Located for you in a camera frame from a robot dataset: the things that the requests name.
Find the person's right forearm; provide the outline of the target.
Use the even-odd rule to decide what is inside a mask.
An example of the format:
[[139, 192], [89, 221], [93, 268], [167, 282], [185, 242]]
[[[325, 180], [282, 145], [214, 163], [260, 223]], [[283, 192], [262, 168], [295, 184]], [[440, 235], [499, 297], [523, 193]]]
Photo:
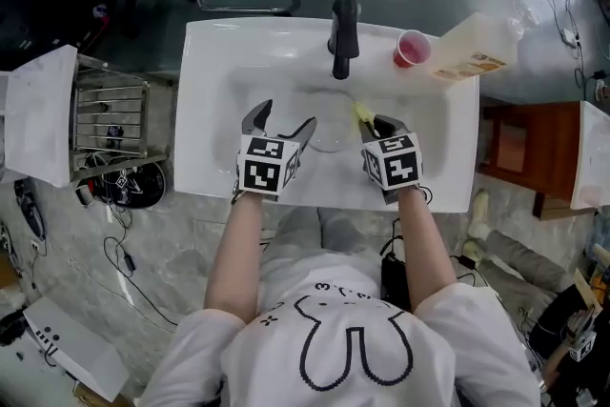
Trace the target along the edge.
[[425, 299], [457, 282], [457, 276], [422, 192], [398, 191], [406, 279], [413, 310]]

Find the white box with black dots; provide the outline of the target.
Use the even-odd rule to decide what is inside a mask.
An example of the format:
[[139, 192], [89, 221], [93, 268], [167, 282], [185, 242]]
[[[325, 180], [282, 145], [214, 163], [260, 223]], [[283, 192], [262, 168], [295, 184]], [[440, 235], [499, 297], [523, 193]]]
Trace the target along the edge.
[[41, 297], [24, 317], [47, 359], [107, 401], [114, 401], [129, 379], [116, 348], [71, 318], [52, 300]]

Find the yellow cleaning cloth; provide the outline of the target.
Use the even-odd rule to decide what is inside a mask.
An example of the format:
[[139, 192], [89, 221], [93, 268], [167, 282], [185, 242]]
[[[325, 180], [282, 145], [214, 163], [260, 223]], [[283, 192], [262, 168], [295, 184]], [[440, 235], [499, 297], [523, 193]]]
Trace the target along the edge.
[[352, 126], [355, 130], [368, 127], [374, 135], [377, 135], [375, 117], [376, 115], [360, 102], [352, 103]]

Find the white basin on cabinet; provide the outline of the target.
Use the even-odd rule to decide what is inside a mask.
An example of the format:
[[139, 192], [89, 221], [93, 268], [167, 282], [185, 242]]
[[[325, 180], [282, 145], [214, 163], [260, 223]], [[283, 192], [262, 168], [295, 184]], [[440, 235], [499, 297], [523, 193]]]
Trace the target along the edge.
[[579, 103], [579, 153], [570, 209], [610, 205], [610, 116]]

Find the pump soap bottle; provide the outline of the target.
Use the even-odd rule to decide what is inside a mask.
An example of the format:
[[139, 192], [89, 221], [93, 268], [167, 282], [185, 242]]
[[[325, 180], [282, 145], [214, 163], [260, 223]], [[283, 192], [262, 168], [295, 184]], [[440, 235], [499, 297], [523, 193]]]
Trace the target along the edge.
[[475, 12], [432, 43], [428, 72], [453, 82], [509, 67], [525, 33], [516, 17]]

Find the metal rack stand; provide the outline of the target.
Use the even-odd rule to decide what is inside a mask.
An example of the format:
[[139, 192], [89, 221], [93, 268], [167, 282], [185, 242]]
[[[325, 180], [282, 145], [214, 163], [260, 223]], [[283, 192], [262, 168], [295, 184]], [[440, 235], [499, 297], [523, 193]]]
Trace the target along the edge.
[[165, 161], [173, 84], [169, 76], [133, 72], [78, 54], [71, 88], [71, 183]]

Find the white ceramic sink basin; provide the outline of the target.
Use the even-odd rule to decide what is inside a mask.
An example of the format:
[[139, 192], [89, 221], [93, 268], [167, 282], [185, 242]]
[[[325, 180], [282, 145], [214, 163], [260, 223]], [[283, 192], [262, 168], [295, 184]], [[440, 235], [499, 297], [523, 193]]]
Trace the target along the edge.
[[[338, 90], [376, 114], [402, 120], [418, 138], [421, 183], [431, 191], [431, 210], [465, 212], [478, 144], [478, 81], [451, 83], [422, 66], [399, 68], [393, 61], [399, 29], [365, 23], [357, 27], [359, 57], [351, 62], [349, 77], [337, 80], [327, 48], [331, 26], [328, 19], [295, 17], [205, 20], [187, 26], [175, 121], [175, 188], [230, 196], [241, 122], [252, 108], [272, 99], [267, 132], [288, 134], [302, 124], [280, 106], [291, 93]], [[380, 189], [362, 169], [358, 130], [354, 136], [338, 153], [308, 146], [280, 203], [384, 210]]]

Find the brown wooden cabinet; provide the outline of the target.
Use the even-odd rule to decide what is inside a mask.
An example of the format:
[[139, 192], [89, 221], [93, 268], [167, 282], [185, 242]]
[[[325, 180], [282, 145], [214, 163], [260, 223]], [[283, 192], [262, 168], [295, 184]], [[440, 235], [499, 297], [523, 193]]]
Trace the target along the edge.
[[478, 172], [536, 193], [540, 221], [572, 217], [580, 150], [580, 103], [499, 105], [482, 109], [492, 135]]

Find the person's left forearm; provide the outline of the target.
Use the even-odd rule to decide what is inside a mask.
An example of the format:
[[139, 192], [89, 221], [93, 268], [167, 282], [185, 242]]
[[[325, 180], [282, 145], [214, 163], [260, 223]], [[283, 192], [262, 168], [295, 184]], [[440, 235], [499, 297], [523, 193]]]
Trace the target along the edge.
[[233, 204], [208, 279], [204, 307], [246, 323], [257, 314], [262, 198], [243, 193]]

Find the black faucet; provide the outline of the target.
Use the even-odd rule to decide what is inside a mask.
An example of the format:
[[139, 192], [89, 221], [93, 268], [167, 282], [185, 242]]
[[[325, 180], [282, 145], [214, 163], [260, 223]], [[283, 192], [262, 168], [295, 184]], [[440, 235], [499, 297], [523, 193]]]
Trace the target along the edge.
[[332, 75], [337, 80], [345, 80], [350, 75], [351, 61], [359, 57], [357, 21], [360, 6], [356, 0], [335, 0], [332, 14], [327, 42], [328, 51], [334, 57]]

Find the red plastic cup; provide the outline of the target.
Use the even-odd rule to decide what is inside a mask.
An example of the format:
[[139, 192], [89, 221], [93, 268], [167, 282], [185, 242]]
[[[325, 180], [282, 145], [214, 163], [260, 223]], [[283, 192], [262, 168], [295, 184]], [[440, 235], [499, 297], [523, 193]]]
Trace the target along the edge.
[[393, 61], [399, 68], [407, 69], [426, 63], [431, 54], [432, 46], [425, 34], [406, 30], [396, 41]]

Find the dark clothes iron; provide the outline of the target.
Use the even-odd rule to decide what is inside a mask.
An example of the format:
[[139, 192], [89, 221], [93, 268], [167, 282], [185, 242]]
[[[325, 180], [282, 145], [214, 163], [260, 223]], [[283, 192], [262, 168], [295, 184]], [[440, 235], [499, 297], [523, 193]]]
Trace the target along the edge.
[[46, 239], [46, 232], [42, 215], [34, 199], [28, 179], [20, 179], [14, 182], [14, 193], [18, 207], [20, 208], [31, 231], [40, 241]]

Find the person's white rabbit-print shirt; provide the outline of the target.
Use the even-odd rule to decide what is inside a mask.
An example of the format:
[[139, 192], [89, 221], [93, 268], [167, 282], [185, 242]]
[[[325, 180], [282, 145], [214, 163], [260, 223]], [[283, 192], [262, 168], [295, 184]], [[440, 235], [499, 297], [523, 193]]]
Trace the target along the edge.
[[186, 316], [139, 407], [539, 407], [496, 294], [449, 285], [413, 312], [381, 300], [371, 254], [268, 249], [259, 312]]

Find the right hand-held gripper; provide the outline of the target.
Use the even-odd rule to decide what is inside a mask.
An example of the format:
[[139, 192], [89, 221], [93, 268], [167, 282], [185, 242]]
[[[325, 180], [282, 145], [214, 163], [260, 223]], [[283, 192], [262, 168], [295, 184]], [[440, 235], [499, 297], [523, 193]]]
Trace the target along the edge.
[[364, 169], [380, 188], [384, 203], [397, 203], [397, 192], [417, 187], [423, 176], [423, 163], [417, 135], [405, 123], [377, 114], [374, 123], [359, 121], [363, 144]]

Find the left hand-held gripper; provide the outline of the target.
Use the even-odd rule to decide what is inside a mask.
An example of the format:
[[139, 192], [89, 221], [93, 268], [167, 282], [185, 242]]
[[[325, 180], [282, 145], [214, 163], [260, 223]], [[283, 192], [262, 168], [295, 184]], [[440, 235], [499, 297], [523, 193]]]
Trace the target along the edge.
[[317, 120], [310, 117], [293, 133], [266, 135], [266, 122], [273, 100], [252, 108], [242, 119], [240, 151], [237, 154], [237, 188], [242, 192], [280, 196], [294, 179], [300, 154], [315, 133]]

